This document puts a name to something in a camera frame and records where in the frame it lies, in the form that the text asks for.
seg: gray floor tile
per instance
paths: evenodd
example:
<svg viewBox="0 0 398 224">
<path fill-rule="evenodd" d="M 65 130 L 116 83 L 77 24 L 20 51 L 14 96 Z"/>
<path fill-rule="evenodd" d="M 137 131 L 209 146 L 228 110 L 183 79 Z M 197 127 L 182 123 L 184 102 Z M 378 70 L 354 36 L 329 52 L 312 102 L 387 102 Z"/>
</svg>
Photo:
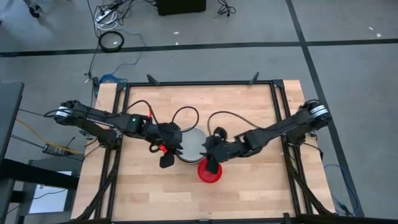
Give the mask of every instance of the gray floor tile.
<svg viewBox="0 0 398 224">
<path fill-rule="evenodd" d="M 395 0 L 293 0 L 293 4 L 307 41 L 398 38 Z"/>
<path fill-rule="evenodd" d="M 86 1 L 37 2 L 44 11 L 38 20 L 30 16 L 22 1 L 15 1 L 0 26 L 0 51 L 95 48 Z M 102 3 L 91 2 L 92 8 Z M 147 45 L 297 41 L 284 0 L 229 0 L 229 4 L 237 13 L 229 18 L 215 18 L 221 6 L 217 0 L 207 1 L 207 10 L 202 13 L 165 17 L 157 14 L 156 7 L 140 3 L 134 5 L 132 16 L 120 28 L 141 33 Z M 128 35 L 125 38 L 126 47 L 141 46 L 137 38 Z"/>
<path fill-rule="evenodd" d="M 398 45 L 311 47 L 310 51 L 365 215 L 398 218 L 394 177 Z"/>
</svg>

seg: red cup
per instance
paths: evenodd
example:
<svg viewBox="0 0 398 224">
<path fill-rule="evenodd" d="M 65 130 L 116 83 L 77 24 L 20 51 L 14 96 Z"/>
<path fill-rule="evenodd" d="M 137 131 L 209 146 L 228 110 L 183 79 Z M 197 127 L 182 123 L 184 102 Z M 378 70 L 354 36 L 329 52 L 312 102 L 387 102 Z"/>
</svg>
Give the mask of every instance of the red cup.
<svg viewBox="0 0 398 224">
<path fill-rule="evenodd" d="M 206 164 L 207 164 L 207 159 L 202 159 L 202 161 L 199 163 L 198 166 L 199 178 L 208 184 L 217 182 L 217 180 L 219 180 L 221 178 L 221 175 L 223 174 L 223 169 L 221 168 L 221 165 L 218 164 L 218 173 L 212 174 L 211 172 L 208 172 L 206 170 Z"/>
</svg>

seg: wooden tabletop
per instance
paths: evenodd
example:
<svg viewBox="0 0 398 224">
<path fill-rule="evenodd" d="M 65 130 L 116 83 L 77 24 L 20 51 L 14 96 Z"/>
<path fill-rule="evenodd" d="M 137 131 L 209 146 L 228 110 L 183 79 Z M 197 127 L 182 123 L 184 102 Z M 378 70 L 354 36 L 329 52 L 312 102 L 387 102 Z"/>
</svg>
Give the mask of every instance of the wooden tabletop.
<svg viewBox="0 0 398 224">
<path fill-rule="evenodd" d="M 304 102 L 300 82 L 286 80 L 284 84 L 290 110 L 294 114 Z M 111 111 L 115 92 L 116 84 L 102 84 L 96 108 Z M 208 117 L 219 110 L 240 114 L 263 127 L 276 122 L 269 85 L 133 87 L 129 104 L 137 100 L 147 100 L 159 122 L 170 122 L 173 114 L 182 106 L 194 106 L 200 114 L 197 128 L 206 134 Z M 280 96 L 279 102 L 284 114 Z M 148 114 L 148 107 L 138 104 L 129 112 Z M 193 111 L 183 110 L 175 122 L 183 129 L 190 127 L 195 118 Z M 211 128 L 218 126 L 227 130 L 229 138 L 252 129 L 244 121 L 228 114 L 218 114 L 212 118 Z M 309 136 L 307 142 L 317 145 Z M 96 146 L 87 147 L 86 153 Z M 172 167 L 160 168 L 159 157 L 162 154 L 150 153 L 148 147 L 149 143 L 143 140 L 123 139 L 112 221 L 279 218 L 284 212 L 294 217 L 279 138 L 272 140 L 255 156 L 222 163 L 223 175 L 214 184 L 206 184 L 199 179 L 195 164 L 176 160 Z M 301 153 L 308 186 L 319 201 L 333 212 L 333 201 L 319 152 L 303 145 Z M 98 149 L 85 159 L 72 218 L 79 216 L 93 199 L 100 182 L 103 159 L 103 149 Z M 305 211 L 301 190 L 298 186 L 297 189 L 302 210 Z M 103 211 L 106 210 L 107 202 L 108 193 L 104 196 Z"/>
</svg>

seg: concrete floor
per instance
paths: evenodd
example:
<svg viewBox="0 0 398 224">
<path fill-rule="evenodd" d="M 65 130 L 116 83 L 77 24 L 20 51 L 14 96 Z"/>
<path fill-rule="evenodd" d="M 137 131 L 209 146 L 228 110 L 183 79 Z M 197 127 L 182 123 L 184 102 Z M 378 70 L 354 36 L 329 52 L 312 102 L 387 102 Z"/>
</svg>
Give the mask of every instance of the concrete floor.
<svg viewBox="0 0 398 224">
<path fill-rule="evenodd" d="M 38 0 L 44 10 L 39 20 L 29 15 L 22 1 L 15 1 L 0 26 L 0 52 L 31 50 L 93 49 L 96 38 L 86 1 Z M 91 6 L 101 4 L 91 0 Z M 233 42 L 298 41 L 285 0 L 228 0 L 237 9 L 230 18 L 216 16 L 219 5 L 207 0 L 199 14 L 160 17 L 147 3 L 136 4 L 121 28 L 139 32 L 148 46 L 218 44 Z M 0 9 L 6 2 L 0 2 Z M 398 2 L 394 0 L 293 0 L 307 41 L 398 38 Z M 125 47 L 140 47 L 137 37 L 125 35 Z M 398 94 L 398 44 L 310 47 L 320 84 L 330 106 L 341 144 L 367 217 L 398 218 L 398 172 L 392 118 Z M 90 102 L 90 83 L 83 76 L 92 54 L 0 58 L 0 80 L 25 83 L 21 108 L 44 113 L 60 102 Z M 92 73 L 111 73 L 120 63 L 132 62 L 138 52 L 99 54 Z M 298 79 L 306 99 L 317 98 L 301 47 L 252 47 L 144 52 L 135 66 L 115 74 L 130 82 L 145 82 L 146 74 L 160 81 Z M 85 140 L 77 129 L 50 119 L 19 113 L 47 139 L 83 151 Z M 16 124 L 14 134 L 40 143 L 26 128 Z M 318 145 L 324 164 L 337 164 L 327 129 L 319 132 Z M 21 162 L 50 157 L 40 149 L 11 140 L 7 157 Z M 326 170 L 332 194 L 349 205 L 339 170 Z M 9 215 L 13 223 L 16 212 Z M 67 215 L 32 218 L 26 223 L 64 221 Z"/>
</svg>

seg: black metal frame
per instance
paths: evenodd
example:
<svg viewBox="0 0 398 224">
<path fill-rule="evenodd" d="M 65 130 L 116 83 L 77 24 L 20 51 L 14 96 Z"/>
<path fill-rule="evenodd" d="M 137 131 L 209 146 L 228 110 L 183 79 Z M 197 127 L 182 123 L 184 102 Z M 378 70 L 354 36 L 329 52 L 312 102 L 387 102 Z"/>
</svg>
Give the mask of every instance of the black metal frame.
<svg viewBox="0 0 398 224">
<path fill-rule="evenodd" d="M 204 85 L 249 85 L 249 81 L 214 81 L 214 82 L 162 82 L 160 86 L 204 86 Z M 280 93 L 282 96 L 282 101 L 284 103 L 284 108 L 285 108 L 285 113 L 286 116 L 290 116 L 290 111 L 289 111 L 289 106 L 287 104 L 287 99 L 286 99 L 286 94 L 283 86 L 283 80 L 258 80 L 254 83 L 254 85 L 269 85 L 271 89 L 271 95 L 272 95 L 272 100 L 274 103 L 274 108 L 275 108 L 275 114 L 277 116 L 277 120 L 280 121 L 281 115 L 280 115 L 280 108 L 278 104 L 278 98 L 277 98 L 277 93 L 276 93 L 276 87 L 279 87 Z M 143 86 L 154 86 L 151 83 L 118 83 L 116 87 L 116 95 L 115 95 L 115 100 L 114 100 L 114 106 L 113 106 L 113 113 L 118 112 L 118 106 L 119 106 L 119 101 L 120 101 L 120 96 L 121 96 L 121 91 L 124 90 L 124 101 L 123 101 L 123 110 L 125 110 L 128 106 L 129 102 L 129 93 L 130 93 L 130 88 L 132 87 L 143 87 Z M 284 149 L 284 153 L 289 153 L 289 147 L 288 145 L 285 144 L 284 140 L 282 139 L 282 147 Z M 116 151 L 118 154 L 115 156 L 115 162 L 119 163 L 120 160 L 120 152 L 121 151 Z M 105 157 L 104 157 L 104 163 L 103 163 L 103 168 L 102 168 L 102 173 L 101 173 L 101 182 L 100 185 L 103 184 L 107 173 L 108 173 L 108 167 L 109 167 L 109 159 L 110 159 L 111 151 L 107 150 L 105 152 Z M 300 174 L 300 178 L 304 181 L 305 183 L 305 176 L 303 175 L 303 167 L 302 163 L 300 160 L 300 157 L 296 155 L 297 158 L 297 169 Z M 292 177 L 291 174 L 288 173 L 289 177 L 289 185 L 290 185 L 290 191 L 292 194 L 292 202 L 294 205 L 294 211 L 295 215 L 301 214 L 301 208 L 300 208 L 300 202 L 299 202 L 299 197 L 297 193 L 297 189 L 295 186 L 295 180 Z M 109 192 L 109 200 L 108 200 L 108 207 L 107 207 L 107 212 L 106 212 L 106 218 L 111 219 L 112 214 L 113 214 L 113 203 L 114 203 L 114 197 L 115 197 L 115 191 L 116 191 L 116 184 L 117 184 L 117 179 L 115 178 L 111 184 L 111 190 Z M 312 214 L 312 207 L 310 205 L 310 202 L 306 195 L 304 194 L 305 198 L 305 206 L 307 209 L 307 212 Z M 101 218 L 101 209 L 102 209 L 102 200 L 99 202 L 99 204 L 96 207 L 95 210 L 95 218 Z M 284 218 L 257 218 L 257 219 L 232 219 L 232 220 L 212 220 L 212 223 L 228 223 L 233 221 L 234 223 L 285 223 L 286 219 L 289 216 L 285 214 Z M 205 222 L 206 220 L 178 220 L 178 221 L 153 221 L 153 222 L 113 222 L 113 223 L 198 223 L 198 222 Z"/>
</svg>

